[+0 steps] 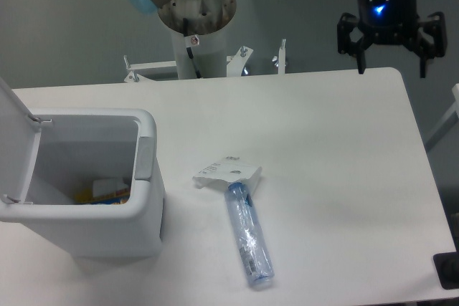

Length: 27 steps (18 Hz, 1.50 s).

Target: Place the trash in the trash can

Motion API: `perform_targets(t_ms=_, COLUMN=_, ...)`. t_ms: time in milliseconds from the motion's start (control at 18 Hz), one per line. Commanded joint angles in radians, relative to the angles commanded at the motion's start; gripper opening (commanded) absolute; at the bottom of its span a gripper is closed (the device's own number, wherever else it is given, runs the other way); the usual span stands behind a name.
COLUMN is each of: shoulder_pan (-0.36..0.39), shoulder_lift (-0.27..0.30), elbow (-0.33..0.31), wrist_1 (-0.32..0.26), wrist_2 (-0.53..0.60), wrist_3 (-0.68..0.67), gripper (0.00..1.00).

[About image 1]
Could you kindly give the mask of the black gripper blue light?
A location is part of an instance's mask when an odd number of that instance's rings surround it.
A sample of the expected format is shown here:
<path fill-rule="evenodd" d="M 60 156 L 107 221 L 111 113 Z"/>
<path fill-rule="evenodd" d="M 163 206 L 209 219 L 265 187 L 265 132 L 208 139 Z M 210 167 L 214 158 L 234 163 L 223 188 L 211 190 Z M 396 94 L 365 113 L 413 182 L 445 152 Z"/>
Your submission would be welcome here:
<path fill-rule="evenodd" d="M 359 19 L 343 13 L 337 24 L 337 50 L 357 62 L 360 75 L 366 69 L 365 51 L 373 44 L 403 45 L 420 61 L 420 78 L 427 76 L 427 61 L 444 57 L 448 38 L 445 15 L 441 11 L 426 20 L 417 15 L 417 0 L 357 0 Z M 354 42 L 351 33 L 358 28 L 361 38 Z"/>

